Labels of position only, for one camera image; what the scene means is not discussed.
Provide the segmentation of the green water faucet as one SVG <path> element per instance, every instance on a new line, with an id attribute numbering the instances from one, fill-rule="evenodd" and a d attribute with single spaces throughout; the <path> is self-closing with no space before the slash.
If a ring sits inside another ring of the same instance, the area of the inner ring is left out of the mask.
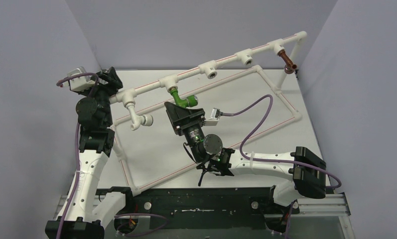
<path id="1" fill-rule="evenodd" d="M 189 95 L 186 98 L 182 99 L 178 93 L 177 87 L 170 88 L 168 92 L 173 97 L 174 102 L 177 106 L 188 108 L 198 105 L 198 98 L 195 95 Z"/>

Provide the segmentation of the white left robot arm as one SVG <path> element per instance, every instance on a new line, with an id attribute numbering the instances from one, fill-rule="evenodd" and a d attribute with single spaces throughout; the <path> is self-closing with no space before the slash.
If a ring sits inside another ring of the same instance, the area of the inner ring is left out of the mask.
<path id="1" fill-rule="evenodd" d="M 118 212 L 134 209 L 129 187 L 112 187 L 94 205 L 98 183 L 115 141 L 110 97 L 123 87 L 114 67 L 88 73 L 80 67 L 56 83 L 83 98 L 76 104 L 76 169 L 66 201 L 56 219 L 48 221 L 50 239 L 103 239 Z"/>

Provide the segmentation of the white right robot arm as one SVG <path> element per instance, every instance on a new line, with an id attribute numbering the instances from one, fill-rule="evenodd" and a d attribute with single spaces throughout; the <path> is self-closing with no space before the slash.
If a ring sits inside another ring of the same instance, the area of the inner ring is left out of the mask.
<path id="1" fill-rule="evenodd" d="M 184 146 L 190 148 L 188 155 L 202 175 L 254 174 L 281 179 L 271 187 L 267 199 L 268 208 L 275 213 L 300 197 L 325 198 L 326 163 L 310 149 L 298 146 L 293 152 L 258 154 L 225 148 L 217 135 L 203 133 L 203 109 L 188 109 L 170 102 L 164 106 L 175 134 L 185 136 Z"/>

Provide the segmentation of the white water faucet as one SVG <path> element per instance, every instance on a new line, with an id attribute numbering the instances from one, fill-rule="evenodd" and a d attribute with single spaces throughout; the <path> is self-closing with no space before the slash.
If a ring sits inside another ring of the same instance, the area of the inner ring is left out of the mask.
<path id="1" fill-rule="evenodd" d="M 134 103 L 128 103 L 126 105 L 126 109 L 128 110 L 130 117 L 131 117 L 131 130 L 135 131 L 139 129 L 140 126 L 152 126 L 153 125 L 153 116 L 152 115 L 138 115 L 135 112 L 135 104 Z"/>

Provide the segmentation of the brown water faucet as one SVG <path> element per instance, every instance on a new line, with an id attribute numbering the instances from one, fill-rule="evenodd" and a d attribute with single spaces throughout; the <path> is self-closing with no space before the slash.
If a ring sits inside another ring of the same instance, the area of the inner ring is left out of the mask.
<path id="1" fill-rule="evenodd" d="M 280 50 L 277 54 L 284 62 L 284 72 L 286 74 L 292 74 L 298 68 L 298 66 L 289 58 L 285 50 Z"/>

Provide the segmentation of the black front table rail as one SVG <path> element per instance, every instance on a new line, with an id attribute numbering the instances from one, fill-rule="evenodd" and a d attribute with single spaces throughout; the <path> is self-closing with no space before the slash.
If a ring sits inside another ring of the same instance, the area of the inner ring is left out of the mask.
<path id="1" fill-rule="evenodd" d="M 328 192 L 323 199 L 299 198 L 279 206 L 272 188 L 174 188 L 149 189 L 134 195 L 129 187 L 99 189 L 93 197 L 93 218 L 108 206 L 111 196 L 121 196 L 122 205 L 111 213 L 117 229 L 139 218 L 150 219 L 156 228 L 168 221 L 168 229 L 271 229 L 282 233 L 292 218 L 343 217 L 350 210 L 344 194 Z"/>

